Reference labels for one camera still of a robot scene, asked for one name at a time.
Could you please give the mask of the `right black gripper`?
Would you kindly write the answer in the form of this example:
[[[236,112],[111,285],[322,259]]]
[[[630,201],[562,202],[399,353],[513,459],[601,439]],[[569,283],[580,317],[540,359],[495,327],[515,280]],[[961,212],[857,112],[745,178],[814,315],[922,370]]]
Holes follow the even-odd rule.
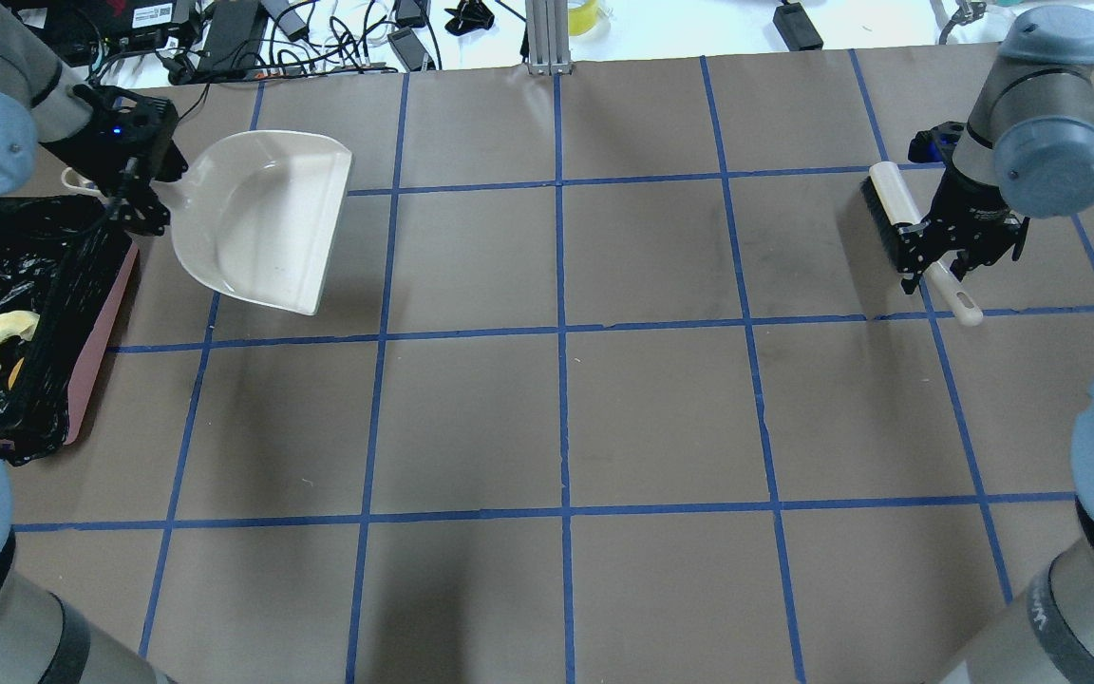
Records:
[[[1019,260],[1028,242],[1028,223],[1012,213],[997,186],[970,178],[947,161],[924,221],[895,227],[901,292],[912,295],[926,269],[947,252],[947,268],[956,281],[1003,257]]]

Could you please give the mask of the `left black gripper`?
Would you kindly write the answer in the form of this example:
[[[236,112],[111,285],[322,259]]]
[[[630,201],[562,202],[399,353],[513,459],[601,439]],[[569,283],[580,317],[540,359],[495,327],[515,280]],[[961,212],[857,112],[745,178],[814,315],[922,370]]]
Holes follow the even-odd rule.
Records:
[[[171,213],[150,181],[179,181],[187,172],[188,161],[174,142],[177,105],[113,85],[78,84],[70,95],[91,107],[86,126],[72,138],[70,167],[104,189],[118,189],[133,162],[135,181],[119,192],[116,222],[139,237],[164,237]]]

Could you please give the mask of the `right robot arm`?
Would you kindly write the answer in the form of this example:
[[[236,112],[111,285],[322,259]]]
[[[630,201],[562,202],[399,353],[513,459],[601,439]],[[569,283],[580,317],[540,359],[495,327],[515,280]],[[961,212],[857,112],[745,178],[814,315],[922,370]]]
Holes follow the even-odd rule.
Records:
[[[980,323],[961,278],[1016,258],[1031,219],[1094,206],[1093,70],[1093,11],[1022,12],[969,118],[915,134],[909,161],[945,167],[929,211],[897,164],[870,169],[862,192],[904,292],[930,276],[961,323]],[[1069,448],[1080,536],[938,668],[936,683],[1094,683],[1094,381],[1089,397]]]

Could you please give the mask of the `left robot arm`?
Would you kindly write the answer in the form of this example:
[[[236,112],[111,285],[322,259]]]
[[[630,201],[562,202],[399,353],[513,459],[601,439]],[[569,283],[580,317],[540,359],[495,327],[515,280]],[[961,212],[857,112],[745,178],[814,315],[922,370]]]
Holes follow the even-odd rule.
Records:
[[[168,211],[152,181],[187,165],[168,100],[84,82],[0,5],[0,683],[165,683],[16,570],[5,468],[77,432],[138,250]]]

